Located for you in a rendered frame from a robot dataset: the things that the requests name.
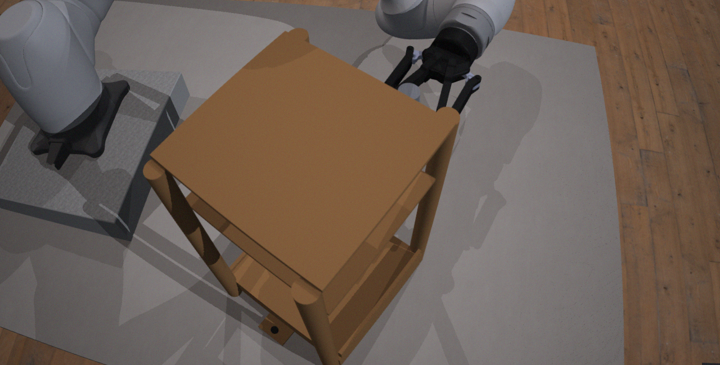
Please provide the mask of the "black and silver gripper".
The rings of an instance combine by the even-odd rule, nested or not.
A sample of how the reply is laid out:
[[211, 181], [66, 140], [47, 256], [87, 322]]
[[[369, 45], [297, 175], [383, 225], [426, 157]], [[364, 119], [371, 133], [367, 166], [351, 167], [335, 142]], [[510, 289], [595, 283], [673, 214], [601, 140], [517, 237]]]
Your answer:
[[[470, 72], [471, 64], [475, 62], [477, 56], [478, 44], [469, 33], [460, 28], [444, 28], [430, 47], [423, 51], [416, 51], [413, 46], [407, 46], [406, 55], [386, 79], [385, 84], [398, 90], [404, 83], [412, 83], [419, 87], [429, 79], [439, 81], [443, 86], [435, 111], [437, 112], [440, 108], [447, 107], [452, 83], [466, 79], [465, 86], [452, 106], [461, 113], [471, 94], [479, 90], [481, 76]], [[422, 59], [421, 67], [401, 82], [412, 64], [419, 59]]]

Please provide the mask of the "grey bottle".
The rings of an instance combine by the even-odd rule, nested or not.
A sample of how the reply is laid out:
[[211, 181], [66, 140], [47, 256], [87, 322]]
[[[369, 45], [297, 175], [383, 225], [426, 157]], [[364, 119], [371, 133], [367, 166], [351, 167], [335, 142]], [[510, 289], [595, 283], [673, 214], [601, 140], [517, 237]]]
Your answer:
[[415, 99], [418, 102], [421, 102], [421, 90], [417, 85], [414, 85], [412, 83], [404, 83], [403, 85], [399, 86], [398, 91], [403, 92], [404, 94], [408, 95], [409, 97]]

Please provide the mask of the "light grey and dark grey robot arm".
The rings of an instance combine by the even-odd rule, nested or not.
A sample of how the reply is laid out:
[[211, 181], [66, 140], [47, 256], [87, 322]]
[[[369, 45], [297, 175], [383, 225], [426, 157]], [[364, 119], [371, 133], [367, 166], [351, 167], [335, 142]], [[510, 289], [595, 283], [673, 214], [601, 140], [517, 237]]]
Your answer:
[[[40, 130], [35, 155], [61, 169], [70, 154], [100, 157], [126, 80], [103, 83], [95, 70], [95, 36], [115, 0], [24, 0], [0, 15], [0, 78]], [[466, 31], [479, 59], [506, 26], [515, 0], [380, 0], [381, 31], [432, 39], [444, 28]]]

